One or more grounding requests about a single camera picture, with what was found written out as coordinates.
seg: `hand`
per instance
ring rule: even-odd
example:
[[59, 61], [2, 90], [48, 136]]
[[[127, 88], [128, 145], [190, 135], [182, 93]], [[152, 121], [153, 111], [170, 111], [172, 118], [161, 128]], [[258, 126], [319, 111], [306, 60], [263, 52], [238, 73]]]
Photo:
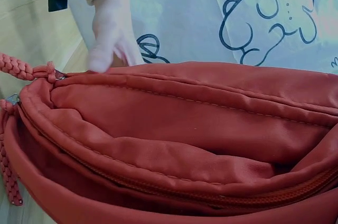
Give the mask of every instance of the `hand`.
[[111, 66], [143, 64], [133, 33], [129, 0], [93, 0], [93, 4], [96, 44], [89, 51], [89, 70], [105, 72]]

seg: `finger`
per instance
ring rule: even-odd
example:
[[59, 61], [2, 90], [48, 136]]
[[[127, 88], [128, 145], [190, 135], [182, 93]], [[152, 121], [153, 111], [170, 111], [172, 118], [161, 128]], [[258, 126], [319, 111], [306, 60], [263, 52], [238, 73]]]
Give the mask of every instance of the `finger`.
[[112, 64], [113, 50], [117, 42], [117, 33], [115, 32], [107, 29], [97, 33], [96, 44], [89, 52], [89, 70], [105, 72]]
[[135, 39], [129, 40], [124, 42], [122, 45], [118, 45], [118, 49], [122, 52], [122, 55], [124, 56], [123, 59], [126, 60], [129, 66], [144, 64], [144, 60], [141, 56], [136, 40]]

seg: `bag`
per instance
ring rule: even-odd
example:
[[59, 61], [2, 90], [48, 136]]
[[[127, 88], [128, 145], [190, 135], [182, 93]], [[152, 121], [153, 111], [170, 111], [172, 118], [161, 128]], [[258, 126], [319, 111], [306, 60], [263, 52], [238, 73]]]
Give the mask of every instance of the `bag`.
[[1, 168], [61, 224], [333, 224], [338, 76], [229, 63], [31, 68], [2, 101]]

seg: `black line drawing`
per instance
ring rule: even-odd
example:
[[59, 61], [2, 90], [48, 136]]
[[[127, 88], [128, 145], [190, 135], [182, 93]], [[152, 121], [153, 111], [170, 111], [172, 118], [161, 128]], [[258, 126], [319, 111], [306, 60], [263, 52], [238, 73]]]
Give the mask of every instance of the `black line drawing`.
[[338, 67], [338, 58], [337, 57], [334, 57], [334, 60], [331, 62], [331, 66], [332, 66], [332, 68], [334, 68], [334, 67]]
[[[145, 34], [140, 36], [137, 40], [136, 40], [138, 46], [141, 48], [141, 55], [143, 57], [144, 62], [151, 64], [152, 62], [149, 61], [149, 59], [159, 59], [164, 61], [165, 63], [170, 63], [168, 59], [164, 58], [164, 57], [160, 57], [157, 56], [158, 52], [159, 52], [159, 40], [157, 38], [157, 36], [153, 35], [153, 34]], [[156, 50], [153, 52], [150, 49], [148, 49], [147, 47], [154, 47], [156, 48]]]
[[[255, 56], [258, 56], [257, 58], [257, 61], [259, 61], [258, 63], [256, 64], [252, 64], [253, 66], [260, 66], [264, 63], [264, 61], [266, 60], [266, 58], [268, 57], [269, 53], [276, 47], [278, 46], [281, 41], [286, 37], [286, 36], [291, 36], [291, 35], [294, 35], [296, 34], [297, 32], [299, 33], [299, 36], [301, 37], [302, 41], [304, 44], [310, 44], [312, 43], [315, 39], [316, 39], [316, 36], [317, 36], [317, 27], [316, 27], [316, 24], [313, 20], [313, 18], [311, 17], [311, 13], [313, 11], [313, 9], [309, 9], [308, 7], [302, 5], [302, 11], [305, 13], [304, 17], [308, 17], [308, 21], [306, 23], [306, 26], [310, 26], [312, 24], [313, 26], [313, 33], [307, 33], [306, 35], [304, 34], [303, 30], [302, 30], [302, 26], [300, 26], [299, 28], [295, 29], [295, 30], [291, 30], [291, 31], [286, 31], [285, 29], [285, 24], [281, 24], [281, 23], [276, 23], [274, 22], [274, 24], [271, 26], [271, 28], [268, 30], [268, 33], [269, 34], [272, 30], [274, 29], [280, 29], [281, 30], [281, 38], [278, 40], [277, 43], [274, 43], [272, 44], [272, 46], [267, 50], [267, 51], [261, 51], [260, 48], [258, 47], [251, 47], [249, 48], [249, 45], [251, 44], [252, 42], [252, 39], [254, 38], [254, 30], [251, 26], [250, 23], [246, 22], [246, 24], [248, 25], [249, 27], [249, 31], [250, 31], [250, 38], [247, 42], [245, 42], [243, 45], [240, 45], [240, 46], [237, 46], [237, 47], [233, 47], [231, 46], [230, 44], [227, 44], [226, 41], [224, 40], [224, 37], [223, 37], [223, 30], [226, 26], [226, 22], [229, 18], [229, 16], [231, 15], [231, 13], [236, 9], [236, 7], [242, 2], [243, 0], [226, 0], [224, 2], [224, 5], [223, 5], [223, 13], [224, 13], [224, 19], [221, 23], [221, 26], [220, 26], [220, 29], [219, 29], [219, 38], [220, 38], [220, 41], [221, 43], [223, 44], [224, 47], [226, 47], [227, 49], [231, 50], [231, 51], [241, 51], [242, 52], [242, 56], [240, 58], [240, 63], [241, 64], [246, 64], [245, 63], [245, 58], [247, 58], [248, 54], [250, 55], [255, 55]], [[274, 19], [274, 17], [276, 17], [280, 11], [280, 2], [278, 0], [273, 0], [274, 3], [275, 3], [275, 11], [273, 13], [270, 13], [269, 15], [266, 15], [263, 13], [263, 10], [261, 8], [261, 6], [257, 3], [256, 4], [256, 12], [258, 13], [258, 15], [260, 17], [262, 17], [263, 19], [265, 20], [272, 20]], [[289, 3], [286, 3], [286, 6], [288, 8], [291, 8], [291, 5]]]

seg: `cartoon dog drawing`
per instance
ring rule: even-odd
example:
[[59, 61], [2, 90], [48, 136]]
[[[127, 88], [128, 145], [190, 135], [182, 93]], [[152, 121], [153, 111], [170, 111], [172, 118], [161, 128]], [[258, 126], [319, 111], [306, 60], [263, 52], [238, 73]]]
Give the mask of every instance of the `cartoon dog drawing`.
[[315, 40], [313, 10], [314, 0], [226, 0], [219, 38], [241, 64], [260, 66], [286, 36], [298, 36], [284, 43], [290, 50]]

